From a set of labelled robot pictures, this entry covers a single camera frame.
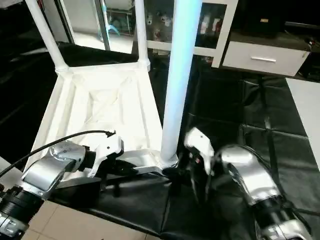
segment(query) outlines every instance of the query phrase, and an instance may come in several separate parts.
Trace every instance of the black cable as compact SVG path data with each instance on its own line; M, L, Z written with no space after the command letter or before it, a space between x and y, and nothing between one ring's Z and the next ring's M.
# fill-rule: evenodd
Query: black cable
M74 138L74 137L77 137L77 136L80 136L80 135L85 135L85 134L98 134L98 133L101 133L101 134L106 134L108 137L110 137L111 135L113 135L114 133L112 132L109 132L109 131L104 131L104 130L89 130L89 131L81 131L81 132L78 132L78 133L75 133L75 134L71 134L69 136L65 136L65 137L62 137L58 140L55 140L53 142L50 142L42 147L39 147L38 149L28 153L27 155L25 155L24 157L20 158L18 161L14 162L13 164L11 164L10 166L8 166L7 168L5 168L4 170L2 170L0 172L0 178L5 175L7 172L9 172L11 169L13 169L15 166L17 166L19 163L23 162L24 160L28 159L30 156L48 148L48 147L51 147L52 145L55 145L57 143L60 143L62 141L65 141L67 139L71 139L71 138Z

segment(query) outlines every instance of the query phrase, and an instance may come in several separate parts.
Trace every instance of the white frame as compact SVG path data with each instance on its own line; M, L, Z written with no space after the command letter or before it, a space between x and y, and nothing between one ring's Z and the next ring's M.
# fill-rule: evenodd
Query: white frame
M223 24L221 27L220 36L218 38L216 48L195 46L194 52L193 52L194 55L213 57L211 67L218 68L220 66L220 62L225 50L231 24L234 19L235 11L237 8L238 0L202 0L202 3L226 5ZM177 4L177 0L174 0L174 10L173 10L174 15L176 14L176 8L175 8L176 4ZM147 40L147 47L149 49L171 51L171 43L169 42Z
M44 138L43 131L51 130L48 128L50 128L50 124L52 124L54 116L58 118L57 114L53 114L53 116L50 115L50 108L54 108L55 111L59 112L67 111L66 113L68 113L68 111L70 111L70 109L66 109L65 103L67 102L67 99L70 98L69 90L70 86L72 85L71 81L72 77L75 74L76 68L69 68L69 66L65 63L65 60L63 59L59 51L59 48L55 42L53 35L50 32L50 29L46 23L44 16L42 15L37 1L25 1L35 21L35 24L42 36L42 39L49 51L49 54L54 62L55 71L58 74L58 80L53 90L53 93L56 91L56 94L52 94L50 97L50 101L52 104L48 104L47 110L44 114L41 126L39 128L37 137L33 145L33 149L36 149L40 147L40 145L37 145L37 142L39 143L39 139ZM146 149L148 151L147 155L140 154L140 156L138 157L138 160L141 163L140 167L138 167L139 173L145 173L146 171L148 171L148 168L151 168L152 171L154 171L155 168L160 169L161 172L163 168L174 167L178 162L176 151L178 146L181 120L185 105L189 74L191 70L192 58L194 54L194 47L203 1L189 0L188 4L186 4L185 0L175 0L175 3L176 5L174 7L174 16L176 17L176 19L175 23L173 24L172 32L172 50L170 55L168 84L165 99L163 131L160 146L161 150L160 152L157 152L157 154L155 154L152 153L153 149L151 149L150 151ZM139 72L139 77L137 79L145 83L145 87L141 89L141 91L145 91L143 93L143 96L148 97L148 100L144 102L146 103L146 106L149 107L143 107L144 113L142 114L144 115L144 118L146 118L147 115L151 116L148 117L148 119L150 120L148 122L153 124L150 129L152 130L152 132L154 132L153 136L155 137L153 139L156 143L158 143L161 139L161 135L159 134L161 132L161 125L159 115L157 114L158 111L148 75L148 71L150 70L150 61L148 59L147 51L147 33L144 0L135 0L135 12L139 53L138 62L122 63L115 65L86 66L83 68L87 68L89 71L91 71L90 76L93 76L92 74L96 73L100 68L103 68L106 72L108 72L109 69L114 69L116 71L119 71L119 73L123 71L121 69L121 66L125 68L136 69L136 71ZM60 127L60 124L68 122L64 121L62 118L58 119L57 124L55 124L54 126L53 132L55 134L55 137L58 136L57 128ZM159 131L155 131L155 126L159 126ZM135 153L132 153L131 156L133 157L133 159L135 159L134 161L136 162L136 155L139 152L139 150L134 152Z

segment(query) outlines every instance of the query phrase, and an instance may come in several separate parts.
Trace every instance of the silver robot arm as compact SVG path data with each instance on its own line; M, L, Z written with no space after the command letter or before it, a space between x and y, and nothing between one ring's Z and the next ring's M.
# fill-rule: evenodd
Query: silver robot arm
M100 164L122 153L123 141L116 134L102 141L96 151L67 140L50 147L13 188L1 193L0 240L20 240L29 221L56 188L99 181L94 178ZM76 177L63 179L67 173Z
M210 140L196 128L186 135L184 144L188 149L193 149L193 152L197 149L200 156L210 156L210 153L213 153ZM281 208L281 192L268 170L251 151L239 145L231 145L218 154L224 171L232 176L252 208L261 234L266 240L312 240L293 211ZM211 166L216 164L214 159L210 158ZM208 158L204 157L203 160L205 164Z

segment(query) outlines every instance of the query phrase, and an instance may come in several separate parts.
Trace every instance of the beige floor tile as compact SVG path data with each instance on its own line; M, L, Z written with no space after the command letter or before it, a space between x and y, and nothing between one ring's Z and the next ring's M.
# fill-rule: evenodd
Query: beige floor tile
M146 234L101 218L59 206L43 235L56 240L145 240Z
M147 235L145 240L161 240L161 239L156 236Z
M37 240L55 240L55 239L47 237L47 236L44 236L44 235L40 235Z
M52 214L56 210L57 206L58 204L51 201L44 202L40 210L30 221L29 229L41 233L48 223L49 219L51 218Z
M39 233L28 229L23 235L22 240L37 240L39 237Z

